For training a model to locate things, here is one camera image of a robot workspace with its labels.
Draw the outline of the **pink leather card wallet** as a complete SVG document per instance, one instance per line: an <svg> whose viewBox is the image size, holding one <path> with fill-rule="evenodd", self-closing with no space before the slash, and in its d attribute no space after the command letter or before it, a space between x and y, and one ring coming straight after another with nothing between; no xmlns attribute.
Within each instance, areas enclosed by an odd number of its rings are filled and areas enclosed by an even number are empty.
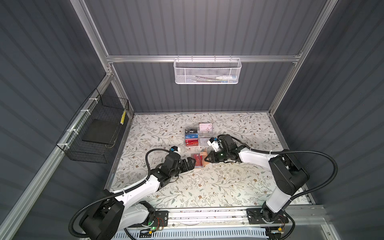
<svg viewBox="0 0 384 240"><path fill-rule="evenodd" d="M202 156L202 159L203 159L203 166L202 167L195 167L195 168L204 168L205 166L207 166L209 164L209 163L205 162L205 157L208 155L207 152L200 152L200 153L194 153L194 154L200 154Z"/></svg>

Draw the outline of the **clear acrylic card display stand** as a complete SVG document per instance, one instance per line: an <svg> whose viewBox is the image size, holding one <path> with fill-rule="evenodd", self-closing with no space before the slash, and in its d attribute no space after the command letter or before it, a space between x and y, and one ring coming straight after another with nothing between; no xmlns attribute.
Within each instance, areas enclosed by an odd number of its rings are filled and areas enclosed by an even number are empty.
<svg viewBox="0 0 384 240"><path fill-rule="evenodd" d="M184 130L183 130L183 132L184 132L184 139L186 140L186 138L185 138L185 129L186 128L197 128L198 130L199 130L199 124L197 124L197 125L189 125L189 126L184 126ZM213 131L211 132L211 133L200 133L199 131L198 131L198 139L200 139L200 138L212 138L213 137Z"/></svg>

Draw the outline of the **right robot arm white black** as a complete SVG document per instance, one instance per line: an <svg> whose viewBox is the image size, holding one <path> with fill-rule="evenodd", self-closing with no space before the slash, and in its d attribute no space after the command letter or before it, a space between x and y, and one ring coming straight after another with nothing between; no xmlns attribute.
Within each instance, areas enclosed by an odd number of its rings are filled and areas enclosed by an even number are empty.
<svg viewBox="0 0 384 240"><path fill-rule="evenodd" d="M283 210L291 203L291 197L307 182L309 175L293 154L271 152L262 153L245 144L238 146L230 135L210 138L208 145L213 149L205 161L215 163L247 163L269 170L276 182L276 188L262 205L264 222L275 222Z"/></svg>

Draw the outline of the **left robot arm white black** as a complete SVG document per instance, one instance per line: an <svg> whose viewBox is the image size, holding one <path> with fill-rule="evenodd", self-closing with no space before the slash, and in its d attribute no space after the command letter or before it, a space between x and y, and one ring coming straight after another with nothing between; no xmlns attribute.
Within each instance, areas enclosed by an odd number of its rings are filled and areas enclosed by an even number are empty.
<svg viewBox="0 0 384 240"><path fill-rule="evenodd" d="M195 168L196 160L182 159L175 148L167 150L163 163L147 167L147 176L120 192L104 190L100 199L77 211L69 223L69 232L76 238L110 240L118 231L134 225L151 226L155 208L144 200L171 182L171 179Z"/></svg>

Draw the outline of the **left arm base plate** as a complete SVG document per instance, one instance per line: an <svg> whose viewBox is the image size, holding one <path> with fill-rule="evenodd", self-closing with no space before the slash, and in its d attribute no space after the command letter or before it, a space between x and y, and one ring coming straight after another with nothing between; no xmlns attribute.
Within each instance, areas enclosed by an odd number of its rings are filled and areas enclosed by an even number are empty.
<svg viewBox="0 0 384 240"><path fill-rule="evenodd" d="M149 216L145 219L143 223L135 224L130 226L130 228L152 228L152 227L167 227L169 219L169 211L155 211L150 212Z"/></svg>

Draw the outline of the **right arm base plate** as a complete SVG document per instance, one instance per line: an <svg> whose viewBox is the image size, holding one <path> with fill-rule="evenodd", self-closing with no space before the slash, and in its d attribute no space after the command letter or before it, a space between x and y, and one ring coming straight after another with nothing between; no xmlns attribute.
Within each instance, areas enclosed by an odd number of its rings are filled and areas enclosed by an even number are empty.
<svg viewBox="0 0 384 240"><path fill-rule="evenodd" d="M249 224L287 224L289 218L283 211L273 213L270 210L262 208L246 209Z"/></svg>

